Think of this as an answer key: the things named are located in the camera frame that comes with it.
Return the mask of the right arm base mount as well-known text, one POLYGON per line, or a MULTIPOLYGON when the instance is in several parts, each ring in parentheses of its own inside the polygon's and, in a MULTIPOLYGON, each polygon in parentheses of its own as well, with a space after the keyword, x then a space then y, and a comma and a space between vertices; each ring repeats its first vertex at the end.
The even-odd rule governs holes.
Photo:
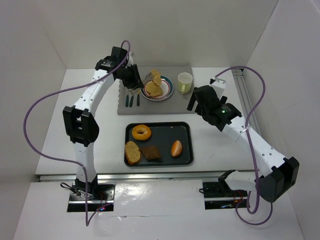
POLYGON ((248 194, 244 190, 227 190, 219 182, 203 182, 198 190, 204 197, 205 210, 246 208, 248 194))

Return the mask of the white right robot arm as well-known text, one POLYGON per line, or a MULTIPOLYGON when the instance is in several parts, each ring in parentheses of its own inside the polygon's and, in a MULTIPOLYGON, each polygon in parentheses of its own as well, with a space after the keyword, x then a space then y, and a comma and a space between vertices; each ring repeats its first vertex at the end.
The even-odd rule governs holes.
POLYGON ((218 181, 227 190, 258 191, 267 202, 274 203, 297 180, 300 163, 294 157, 287 158, 269 145, 253 128, 246 124, 241 112, 227 97, 218 97, 209 85, 193 90, 187 110, 197 105, 195 112, 210 125, 233 139, 254 160, 257 172, 229 170, 218 181))

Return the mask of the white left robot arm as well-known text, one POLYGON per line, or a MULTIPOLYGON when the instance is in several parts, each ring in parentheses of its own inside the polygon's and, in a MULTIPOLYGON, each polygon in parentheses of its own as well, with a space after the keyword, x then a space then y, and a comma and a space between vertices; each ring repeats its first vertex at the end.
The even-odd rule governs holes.
POLYGON ((94 142, 98 138, 100 128, 95 120, 96 110, 115 79, 122 80, 129 90, 136 91, 142 87, 138 67, 134 64, 132 54, 118 70, 109 76, 111 58, 107 57, 97 63, 91 82, 73 106, 65 106, 62 115, 66 134, 69 136, 75 151, 77 167, 75 189, 95 195, 99 191, 98 175, 94 166, 94 142))

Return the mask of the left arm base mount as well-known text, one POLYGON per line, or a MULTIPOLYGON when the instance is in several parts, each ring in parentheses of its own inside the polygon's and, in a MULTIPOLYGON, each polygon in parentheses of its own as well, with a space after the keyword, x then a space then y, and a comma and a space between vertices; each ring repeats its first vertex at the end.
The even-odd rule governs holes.
MULTIPOLYGON (((75 184, 68 185, 61 182, 60 186, 69 190, 69 200, 67 212, 80 213, 85 212, 85 191, 77 189, 75 184)), ((112 212, 114 210, 115 184, 100 184, 95 193, 88 194, 88 211, 94 212, 112 212)))

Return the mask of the metal food tongs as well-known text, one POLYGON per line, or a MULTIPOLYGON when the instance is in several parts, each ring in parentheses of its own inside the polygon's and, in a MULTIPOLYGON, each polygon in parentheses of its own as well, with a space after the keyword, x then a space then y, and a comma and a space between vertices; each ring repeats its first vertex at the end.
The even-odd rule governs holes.
POLYGON ((153 79, 152 77, 152 73, 149 72, 145 78, 141 81, 141 83, 138 84, 137 87, 135 87, 134 89, 129 90, 129 93, 134 96, 138 91, 141 91, 142 89, 144 89, 144 87, 146 86, 146 84, 151 81, 153 79))

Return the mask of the small seeded bread slice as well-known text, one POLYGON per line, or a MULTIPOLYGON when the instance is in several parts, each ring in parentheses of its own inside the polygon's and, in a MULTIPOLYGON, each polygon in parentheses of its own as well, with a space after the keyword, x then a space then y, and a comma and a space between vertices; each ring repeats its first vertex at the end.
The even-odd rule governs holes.
POLYGON ((156 86, 161 86, 161 84, 162 84, 162 79, 161 79, 161 75, 160 75, 160 73, 157 71, 157 70, 155 70, 155 69, 153 69, 151 72, 151 75, 152 75, 152 82, 156 85, 156 86))

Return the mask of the orange bread roll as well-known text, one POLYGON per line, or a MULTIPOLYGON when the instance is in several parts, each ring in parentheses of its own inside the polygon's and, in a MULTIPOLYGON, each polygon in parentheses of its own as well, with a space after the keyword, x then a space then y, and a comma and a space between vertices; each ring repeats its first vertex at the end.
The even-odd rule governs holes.
POLYGON ((183 150, 183 145, 179 140, 176 140, 171 147, 171 156, 178 157, 183 150))

